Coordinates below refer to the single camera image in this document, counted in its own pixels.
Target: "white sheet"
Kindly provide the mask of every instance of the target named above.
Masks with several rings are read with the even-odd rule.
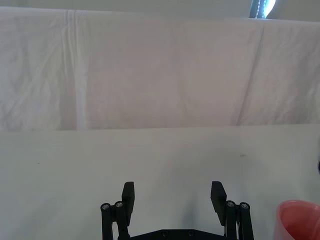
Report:
[[[320,23],[0,8],[0,130],[320,123]]]

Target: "window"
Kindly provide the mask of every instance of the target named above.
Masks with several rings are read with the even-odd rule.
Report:
[[[250,18],[265,19],[274,8],[276,0],[253,0],[250,11]]]

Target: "white table surface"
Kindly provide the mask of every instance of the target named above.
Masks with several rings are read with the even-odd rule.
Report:
[[[320,125],[1,133],[0,239],[100,240],[100,205],[121,200],[126,181],[131,236],[222,234],[210,200],[221,181],[269,240],[280,202],[320,203],[319,137]]]

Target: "screw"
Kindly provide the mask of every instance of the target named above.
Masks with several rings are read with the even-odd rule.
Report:
[[[226,204],[228,205],[228,207],[234,207],[234,206],[235,206],[235,205],[234,205],[232,202],[230,202],[230,201],[228,201]]]
[[[115,205],[117,208],[121,208],[123,206],[122,202],[118,202],[116,205]]]
[[[242,207],[243,209],[248,209],[248,208],[249,208],[248,204],[245,204],[245,203],[242,203],[242,204],[241,204],[241,207]]]
[[[109,208],[109,205],[108,204],[105,204],[101,207],[103,210],[107,210]]]
[[[162,236],[167,237],[169,235],[169,232],[167,230],[162,231]]]
[[[189,237],[193,237],[195,235],[195,232],[192,230],[189,230],[188,235],[189,235]]]

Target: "wall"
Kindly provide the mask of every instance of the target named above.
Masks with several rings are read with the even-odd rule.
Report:
[[[320,0],[277,0],[269,19],[320,22]]]
[[[251,2],[252,0],[0,0],[0,6],[247,18]]]

